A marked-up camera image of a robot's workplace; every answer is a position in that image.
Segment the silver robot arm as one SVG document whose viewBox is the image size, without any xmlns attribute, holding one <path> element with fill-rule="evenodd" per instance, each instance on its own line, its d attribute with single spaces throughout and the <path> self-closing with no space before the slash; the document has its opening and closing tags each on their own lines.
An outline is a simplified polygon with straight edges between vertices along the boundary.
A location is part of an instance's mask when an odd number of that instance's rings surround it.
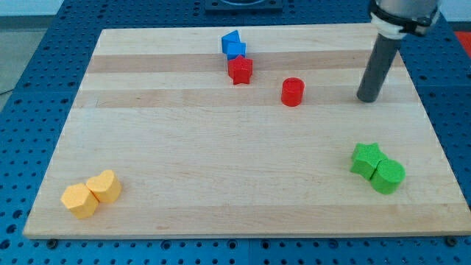
<svg viewBox="0 0 471 265">
<path fill-rule="evenodd" d="M 423 37 L 438 21 L 440 5 L 440 0 L 370 0 L 369 15 L 385 38 Z"/>
</svg>

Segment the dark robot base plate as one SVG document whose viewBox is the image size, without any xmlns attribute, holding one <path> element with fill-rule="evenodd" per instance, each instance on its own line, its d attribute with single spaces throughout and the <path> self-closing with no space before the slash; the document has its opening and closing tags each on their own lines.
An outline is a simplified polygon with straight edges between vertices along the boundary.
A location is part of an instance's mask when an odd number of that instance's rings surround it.
<svg viewBox="0 0 471 265">
<path fill-rule="evenodd" d="M 205 11 L 281 10 L 283 0 L 204 0 Z"/>
</svg>

